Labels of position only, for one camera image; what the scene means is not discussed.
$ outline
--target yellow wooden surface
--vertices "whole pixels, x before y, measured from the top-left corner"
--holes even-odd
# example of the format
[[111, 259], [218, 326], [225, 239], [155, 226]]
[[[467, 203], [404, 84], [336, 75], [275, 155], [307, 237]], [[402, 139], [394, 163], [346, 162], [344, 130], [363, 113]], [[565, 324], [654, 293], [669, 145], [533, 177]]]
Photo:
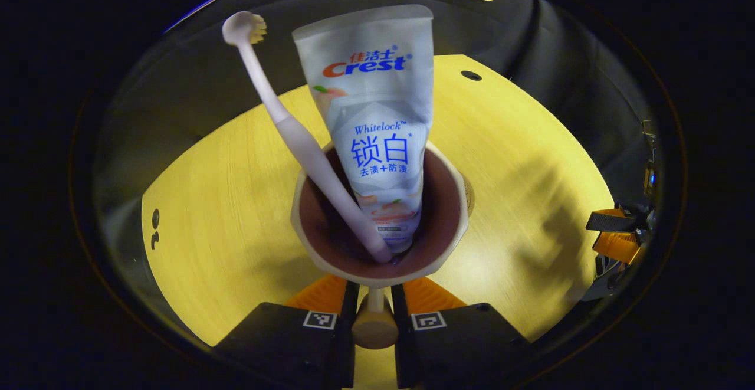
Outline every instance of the yellow wooden surface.
[[[449, 55], [436, 57], [435, 79], [429, 139], [469, 180], [475, 205], [464, 238], [431, 278], [468, 304], [487, 301], [534, 341], [592, 282], [597, 233], [585, 223], [613, 207], [612, 197], [569, 131], [506, 78]], [[329, 142], [306, 87], [281, 101], [321, 146]], [[192, 146], [144, 194], [154, 277], [207, 344], [262, 301], [283, 304], [323, 276], [289, 223], [299, 170], [264, 108], [254, 108]], [[392, 349], [358, 348], [356, 360], [356, 388], [395, 386]]]

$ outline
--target dark fabric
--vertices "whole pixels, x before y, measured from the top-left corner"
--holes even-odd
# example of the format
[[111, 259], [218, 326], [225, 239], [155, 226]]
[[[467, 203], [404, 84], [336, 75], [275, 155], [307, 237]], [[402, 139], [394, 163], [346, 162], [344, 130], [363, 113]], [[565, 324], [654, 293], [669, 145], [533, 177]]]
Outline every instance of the dark fabric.
[[[123, 210], [137, 209], [146, 188], [181, 153], [260, 103], [237, 51], [222, 40], [225, 18], [243, 9], [265, 18], [268, 34], [257, 55], [283, 93], [306, 83], [292, 30], [406, 3], [434, 13], [436, 54], [466, 54], [510, 78], [574, 134], [615, 201], [645, 203], [649, 152], [641, 120], [650, 115], [642, 90], [585, 27], [545, 0], [217, 0], [146, 52], [109, 107], [93, 172], [100, 226], [113, 257], [122, 263], [121, 253], [143, 253], [140, 238], [123, 235], [138, 229], [123, 222], [134, 217]], [[159, 293], [143, 292], [164, 306]]]

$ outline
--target toothbrush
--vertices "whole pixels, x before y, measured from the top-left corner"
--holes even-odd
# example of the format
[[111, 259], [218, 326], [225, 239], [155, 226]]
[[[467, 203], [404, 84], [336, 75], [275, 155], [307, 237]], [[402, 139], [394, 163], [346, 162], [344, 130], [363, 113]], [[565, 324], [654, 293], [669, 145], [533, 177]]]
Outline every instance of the toothbrush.
[[323, 191], [340, 217], [345, 220], [375, 261], [388, 262], [393, 254], [378, 234], [372, 221], [351, 199], [312, 134], [283, 107], [273, 88], [270, 87], [257, 55], [251, 48], [252, 44], [262, 40], [262, 35], [267, 33], [266, 29], [267, 24], [262, 17], [248, 11], [241, 11], [228, 17], [223, 23], [223, 39], [228, 45], [237, 47], [249, 78], [265, 104], [270, 119], [275, 123], [278, 134], [294, 154], [296, 161], [315, 185]]

